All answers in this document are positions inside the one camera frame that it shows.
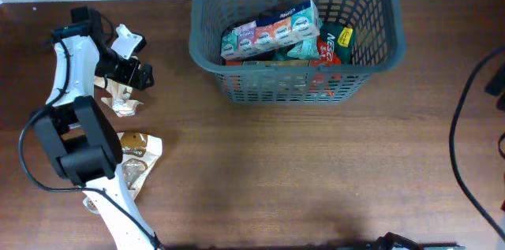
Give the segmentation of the blue Kleenex tissue pack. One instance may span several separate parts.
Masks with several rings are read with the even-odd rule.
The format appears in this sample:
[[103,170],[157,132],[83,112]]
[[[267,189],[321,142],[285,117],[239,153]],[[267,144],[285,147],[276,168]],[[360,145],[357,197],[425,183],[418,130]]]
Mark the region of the blue Kleenex tissue pack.
[[239,25],[223,34],[221,57],[238,61],[280,47],[317,37],[319,13],[313,0],[306,0],[271,17]]

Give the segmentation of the grey plastic shopping basket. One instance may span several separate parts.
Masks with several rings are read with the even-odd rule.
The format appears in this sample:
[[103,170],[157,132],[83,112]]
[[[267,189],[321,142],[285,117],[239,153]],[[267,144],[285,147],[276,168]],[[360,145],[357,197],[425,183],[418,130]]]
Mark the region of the grey plastic shopping basket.
[[399,0],[312,0],[322,21],[352,28],[350,62],[329,66],[256,63],[228,66],[220,54],[222,33],[255,17],[268,17],[306,0],[193,0],[189,52],[215,74],[234,103],[340,103],[373,74],[395,67],[406,42]]

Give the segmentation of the beige brown snack pouch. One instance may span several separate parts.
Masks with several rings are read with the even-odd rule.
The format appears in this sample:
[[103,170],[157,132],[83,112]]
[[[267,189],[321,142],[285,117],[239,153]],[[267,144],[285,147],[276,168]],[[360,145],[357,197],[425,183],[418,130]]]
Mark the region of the beige brown snack pouch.
[[163,140],[141,132],[119,132],[118,138],[123,151],[123,177],[130,196],[136,199],[163,154]]

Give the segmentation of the green Nescafe coffee bag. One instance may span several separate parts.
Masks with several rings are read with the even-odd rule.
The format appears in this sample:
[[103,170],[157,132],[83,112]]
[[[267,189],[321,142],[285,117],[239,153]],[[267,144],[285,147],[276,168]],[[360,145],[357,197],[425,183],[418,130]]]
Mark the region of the green Nescafe coffee bag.
[[311,66],[350,65],[355,34],[352,28],[335,23],[323,23],[316,40],[319,58]]

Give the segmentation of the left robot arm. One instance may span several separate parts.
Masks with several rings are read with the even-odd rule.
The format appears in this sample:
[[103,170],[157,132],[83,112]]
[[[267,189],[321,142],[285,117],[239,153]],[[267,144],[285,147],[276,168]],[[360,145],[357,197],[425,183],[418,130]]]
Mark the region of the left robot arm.
[[118,249],[161,249],[127,189],[118,134],[94,98],[96,77],[140,91],[153,86],[152,67],[135,57],[146,40],[123,24],[104,33],[105,16],[87,6],[72,9],[71,19],[50,34],[57,57],[54,84],[45,105],[22,129],[18,154],[24,154],[24,138],[34,129],[55,173],[72,184],[52,188],[30,176],[35,186],[84,193]]

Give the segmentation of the orange spaghetti packet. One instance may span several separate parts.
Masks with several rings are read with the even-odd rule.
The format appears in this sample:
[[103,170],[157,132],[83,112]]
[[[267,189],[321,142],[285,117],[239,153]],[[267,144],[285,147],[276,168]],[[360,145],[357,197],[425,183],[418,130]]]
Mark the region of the orange spaghetti packet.
[[238,102],[302,102],[313,101],[318,94],[331,97],[335,93],[325,73],[253,73],[219,76],[223,90]]

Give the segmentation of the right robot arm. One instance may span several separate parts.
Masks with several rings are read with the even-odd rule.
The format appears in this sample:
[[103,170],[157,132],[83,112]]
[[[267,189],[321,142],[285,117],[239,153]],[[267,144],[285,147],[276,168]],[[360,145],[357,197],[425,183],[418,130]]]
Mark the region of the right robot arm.
[[395,233],[386,233],[369,245],[371,250],[466,250],[457,244],[418,244]]

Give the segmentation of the pale green wrapper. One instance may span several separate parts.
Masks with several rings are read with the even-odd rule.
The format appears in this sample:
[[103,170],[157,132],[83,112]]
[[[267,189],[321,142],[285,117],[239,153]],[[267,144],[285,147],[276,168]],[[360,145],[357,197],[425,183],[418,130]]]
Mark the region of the pale green wrapper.
[[287,52],[287,56],[302,60],[319,60],[320,53],[317,49],[317,37],[305,39],[295,44],[295,46]]

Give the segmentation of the beige paper pouch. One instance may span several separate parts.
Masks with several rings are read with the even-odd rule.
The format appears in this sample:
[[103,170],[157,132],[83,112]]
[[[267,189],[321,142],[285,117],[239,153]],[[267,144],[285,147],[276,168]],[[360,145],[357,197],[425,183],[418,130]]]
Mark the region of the beige paper pouch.
[[133,89],[125,84],[119,84],[113,80],[106,80],[104,77],[95,77],[94,85],[105,89],[110,97],[102,97],[101,101],[110,107],[118,117],[134,116],[137,112],[137,107],[142,105],[142,102],[131,99]]

